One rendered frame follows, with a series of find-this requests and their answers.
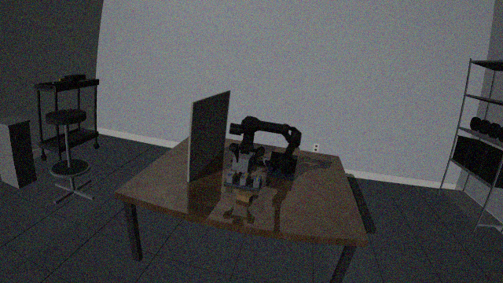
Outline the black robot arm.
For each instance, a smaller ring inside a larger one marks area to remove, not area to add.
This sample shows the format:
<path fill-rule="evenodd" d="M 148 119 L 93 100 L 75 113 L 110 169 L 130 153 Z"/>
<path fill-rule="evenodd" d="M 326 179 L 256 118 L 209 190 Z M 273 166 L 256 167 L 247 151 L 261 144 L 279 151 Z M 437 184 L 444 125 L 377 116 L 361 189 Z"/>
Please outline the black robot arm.
<path fill-rule="evenodd" d="M 245 138 L 254 138 L 255 132 L 258 130 L 282 134 L 283 136 L 285 136 L 288 146 L 286 152 L 281 153 L 278 165 L 281 167 L 282 174 L 291 175 L 293 162 L 291 155 L 293 154 L 295 148 L 298 148 L 300 146 L 302 132 L 300 132 L 295 127 L 290 127 L 286 123 L 271 123 L 261 121 L 253 116 L 247 116 L 242 120 L 241 124 L 231 123 L 229 133 L 236 135 L 244 134 Z M 288 130 L 291 131 L 291 135 L 288 133 Z M 240 144 L 241 154 L 249 154 L 253 152 L 253 150 L 254 146 L 251 144 L 251 142 L 247 143 L 242 140 Z"/>

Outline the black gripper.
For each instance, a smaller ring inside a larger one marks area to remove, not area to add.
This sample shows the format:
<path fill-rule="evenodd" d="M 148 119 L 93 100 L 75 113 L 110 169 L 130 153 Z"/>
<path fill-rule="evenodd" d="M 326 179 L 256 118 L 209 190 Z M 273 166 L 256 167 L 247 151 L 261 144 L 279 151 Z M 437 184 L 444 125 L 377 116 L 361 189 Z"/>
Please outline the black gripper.
<path fill-rule="evenodd" d="M 247 142 L 247 143 L 251 142 L 251 145 L 253 145 L 254 138 L 245 138 L 243 136 L 243 140 L 244 140 L 244 142 Z M 229 150 L 235 154 L 235 157 L 236 157 L 236 160 L 238 163 L 240 146 L 238 146 L 238 144 L 236 144 L 236 143 L 231 143 L 229 146 Z M 258 157 L 264 155 L 265 149 L 258 147 L 257 149 L 254 149 L 253 152 L 255 153 L 255 156 L 254 156 L 252 166 L 254 165 L 254 163 Z"/>

